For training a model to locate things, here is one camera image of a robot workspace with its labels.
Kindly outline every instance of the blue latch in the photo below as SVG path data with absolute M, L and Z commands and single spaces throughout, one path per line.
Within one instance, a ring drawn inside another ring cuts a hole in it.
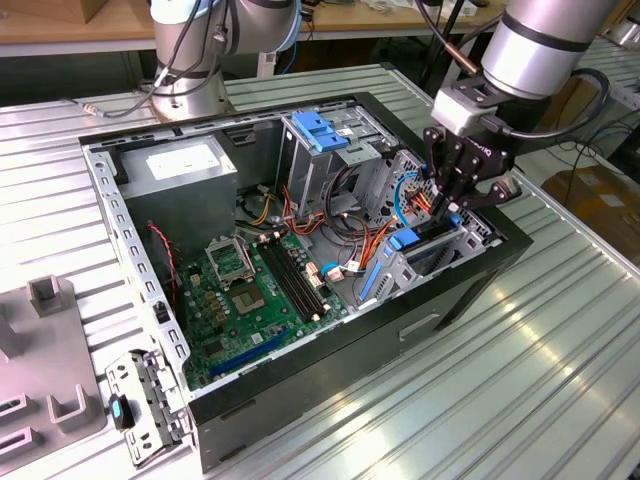
M 449 216 L 449 221 L 451 222 L 451 225 L 453 225 L 454 227 L 458 227 L 462 223 L 462 217 L 459 213 L 452 213 Z
M 331 127 L 331 122 L 322 118 L 317 112 L 294 113 L 291 120 L 319 152 L 337 150 L 349 145 L 349 141 L 338 135 Z
M 420 241 L 420 237 L 410 228 L 398 230 L 389 239 L 389 243 L 391 243 L 391 246 L 396 250 L 402 250 L 418 241 Z

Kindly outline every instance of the motherboard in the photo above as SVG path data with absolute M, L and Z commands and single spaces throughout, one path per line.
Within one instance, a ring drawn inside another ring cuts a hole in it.
M 310 280 L 310 264 L 297 238 L 287 235 L 268 245 L 225 240 L 177 269 L 191 349 L 184 369 L 189 388 L 206 386 L 347 315 L 328 285 Z M 235 280 L 233 272 L 239 273 Z

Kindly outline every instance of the metal workbench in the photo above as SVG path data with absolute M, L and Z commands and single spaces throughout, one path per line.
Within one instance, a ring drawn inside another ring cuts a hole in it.
M 429 99 L 380 66 L 228 88 L 238 109 L 366 90 L 417 133 L 430 123 Z M 0 109 L 0 291 L 73 281 L 105 401 L 105 367 L 147 341 L 76 137 L 155 121 L 148 108 L 116 121 L 61 102 Z M 625 478 L 640 459 L 640 273 L 521 180 L 503 211 L 535 243 L 460 321 L 209 478 Z M 135 472 L 110 420 L 9 478 L 196 478 L 189 452 Z

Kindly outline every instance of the ram slot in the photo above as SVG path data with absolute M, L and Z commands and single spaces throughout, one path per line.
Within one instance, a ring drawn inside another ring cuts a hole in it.
M 324 315 L 322 303 L 281 245 L 261 245 L 258 251 L 305 323 L 312 321 L 314 315 Z

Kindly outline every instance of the label sticker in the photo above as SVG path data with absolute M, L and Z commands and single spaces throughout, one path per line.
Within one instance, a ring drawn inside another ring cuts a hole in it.
M 350 260 L 347 265 L 347 270 L 350 272 L 358 272 L 360 270 L 360 263 L 355 260 Z
M 147 165 L 156 180 L 197 172 L 220 165 L 213 152 L 206 145 L 173 150 L 149 155 Z
M 254 345 L 258 345 L 259 343 L 262 343 L 263 342 L 262 335 L 260 335 L 259 333 L 252 334 L 251 341 L 253 341 Z
M 353 135 L 353 130 L 350 128 L 343 128 L 341 130 L 336 130 L 336 133 L 341 137 L 348 137 L 349 135 Z
M 600 198 L 610 207 L 624 207 L 624 202 L 613 194 L 600 195 Z

